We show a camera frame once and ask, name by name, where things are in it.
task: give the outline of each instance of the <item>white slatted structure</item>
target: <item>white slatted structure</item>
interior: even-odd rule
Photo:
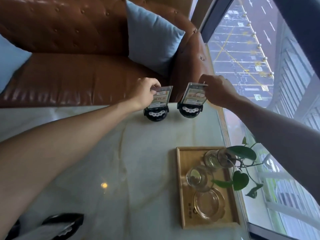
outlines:
[[[268,109],[320,131],[320,80],[284,20],[279,19],[274,94]],[[268,153],[255,150],[262,160]],[[320,206],[310,193],[273,157],[258,169],[258,177],[265,184],[269,213],[276,215],[282,232],[298,239],[320,240]]]

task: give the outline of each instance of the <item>road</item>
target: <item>road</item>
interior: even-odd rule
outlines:
[[[267,107],[272,99],[273,78],[252,34],[241,0],[234,0],[208,47],[215,74],[230,80],[239,94]]]
[[[273,0],[240,0],[272,71],[275,70],[276,34],[279,11]]]

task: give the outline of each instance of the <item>pothos plant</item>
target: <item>pothos plant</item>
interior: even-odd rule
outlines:
[[[243,188],[245,188],[251,179],[256,184],[256,186],[253,187],[249,191],[249,193],[246,194],[246,196],[249,196],[249,197],[255,199],[257,197],[257,190],[262,188],[263,184],[257,183],[250,176],[250,174],[248,172],[248,167],[253,167],[253,166],[265,164],[268,161],[268,159],[270,158],[270,154],[268,154],[264,158],[262,163],[256,163],[255,160],[257,158],[257,155],[254,152],[254,150],[252,149],[252,147],[254,145],[256,145],[257,143],[258,142],[255,142],[252,146],[249,147],[249,145],[247,144],[247,139],[246,139],[246,137],[244,137],[242,139],[243,145],[235,145],[235,146],[228,147],[227,152],[237,156],[237,158],[232,158],[227,155],[228,159],[230,160],[230,162],[238,161],[239,163],[236,163],[236,165],[238,165],[238,166],[236,166],[235,164],[232,163],[233,164],[233,173],[232,173],[232,177],[231,177],[232,179],[230,181],[220,181],[220,180],[213,179],[212,182],[221,188],[230,188],[233,186],[233,189],[238,191],[238,190],[242,190]],[[252,163],[249,165],[245,164],[244,163],[245,158],[250,159],[252,161]]]

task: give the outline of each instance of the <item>marble tabletop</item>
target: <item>marble tabletop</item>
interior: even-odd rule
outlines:
[[[209,104],[194,119],[183,117],[176,106],[169,104],[170,112],[161,122],[149,121],[142,111],[120,122],[42,191],[20,218],[21,233],[50,215],[75,212],[85,219],[70,239],[249,239],[241,209],[240,226],[182,229],[176,147],[223,146],[224,140],[218,113]],[[99,108],[0,109],[0,141]]]

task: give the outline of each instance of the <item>wooden tray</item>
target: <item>wooden tray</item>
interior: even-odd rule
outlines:
[[[178,163],[178,183],[180,191],[180,205],[181,205],[181,217],[182,228],[215,228],[229,224],[238,223],[239,216],[234,198],[232,188],[224,189],[216,185],[213,187],[220,191],[225,199],[225,214],[216,222],[201,218],[193,206],[193,197],[195,194],[194,188],[190,187],[186,181],[186,174],[190,168],[200,165],[203,161],[203,156],[210,150],[218,150],[223,148],[222,146],[202,147],[177,147],[177,163]],[[230,173],[228,169],[218,170],[213,174],[217,180],[230,180]]]

